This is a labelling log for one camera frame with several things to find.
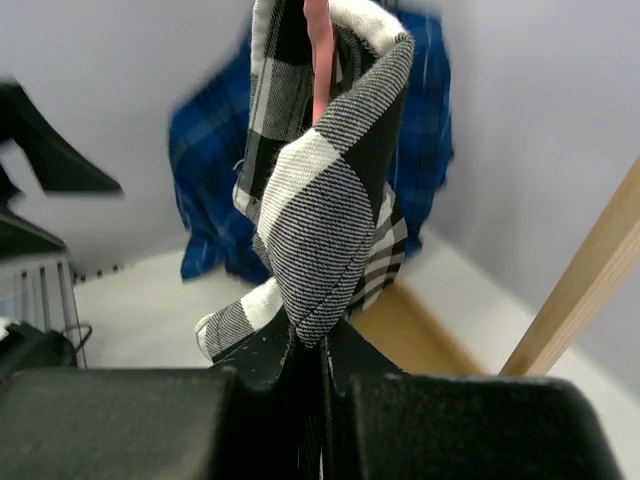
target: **white wall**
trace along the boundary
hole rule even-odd
[[[0,73],[126,193],[44,198],[13,152],[4,164],[28,194],[17,213],[89,269],[183,242],[168,115],[233,47],[251,3],[0,2]],[[409,3],[442,5],[453,64],[457,155],[431,225],[537,309],[640,153],[640,3]],[[636,273],[581,340],[637,392],[639,286]]]
[[[92,270],[184,242],[167,157],[172,108],[233,48],[251,0],[2,0],[0,74],[115,178],[123,201],[45,198],[17,149],[16,213]]]
[[[536,310],[640,154],[639,20],[635,0],[444,2],[456,160],[431,225]],[[580,340],[637,393],[639,288]]]

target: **blue plaid shirt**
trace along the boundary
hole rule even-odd
[[[415,39],[409,96],[388,175],[407,222],[411,255],[422,246],[420,228],[453,157],[451,75],[439,19],[397,9],[392,13]],[[251,248],[254,226],[232,201],[247,140],[250,44],[247,35],[235,57],[171,120],[169,158],[176,201],[191,232],[180,269],[185,280],[220,263],[251,283],[269,277]]]

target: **black plastic part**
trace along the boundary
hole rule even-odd
[[[325,479],[622,478],[569,383],[410,376],[358,336],[342,323],[324,341]]]
[[[5,207],[13,200],[21,191],[16,187],[2,165],[0,165],[0,207]]]
[[[0,206],[0,261],[39,253],[66,251],[58,237]]]
[[[61,333],[42,333],[22,323],[10,325],[0,340],[0,384],[16,372],[43,367],[76,367],[75,349]]]
[[[48,193],[121,193],[120,184],[62,138],[14,82],[0,83],[0,143],[22,148]]]
[[[23,372],[2,387],[0,478],[234,478],[253,453],[225,438],[235,387],[204,370]]]
[[[27,371],[0,387],[0,479],[622,478],[552,379],[412,377],[349,324],[286,315],[209,370]]]

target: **plaid fabric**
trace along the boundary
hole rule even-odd
[[[346,308],[347,318],[368,308],[393,282],[402,263],[407,235],[404,219],[388,184],[384,195],[368,263]],[[268,260],[266,248],[257,241],[257,250]],[[242,340],[271,322],[282,309],[282,293],[275,278],[271,278],[231,305],[200,319],[196,324],[198,346],[207,358],[217,362]]]
[[[237,55],[178,109],[169,128],[176,201],[191,233],[180,268],[183,279],[219,263],[255,284],[270,275],[251,248],[254,225],[231,200],[247,140],[250,38],[248,32]]]
[[[410,255],[421,246],[420,227],[452,157],[449,61],[438,18],[399,10],[394,0],[381,3],[415,39],[408,99],[387,175],[406,219]],[[268,278],[251,250],[255,227],[231,201],[237,180],[233,167],[242,163],[247,139],[250,43],[248,32],[236,56],[171,121],[176,200],[191,232],[181,267],[184,279],[219,263],[255,284]]]
[[[446,181],[453,158],[449,107],[451,69],[440,19],[398,10],[397,0],[382,2],[415,39],[409,97],[388,180],[407,222],[407,255],[422,248],[420,230]]]
[[[275,285],[249,295],[273,308],[282,302],[312,347],[345,310],[372,303],[404,256],[406,226],[386,173],[413,39],[368,0],[332,2],[343,93],[309,128],[311,46],[302,1],[257,0],[253,15],[251,115],[234,202],[257,225],[254,248]],[[233,345],[256,323],[253,316],[266,324],[277,312],[255,304],[245,297],[198,322],[201,349],[214,357],[225,347],[220,339]]]

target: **wooden dowel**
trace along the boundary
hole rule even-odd
[[[627,173],[500,374],[546,374],[639,258],[640,159]]]

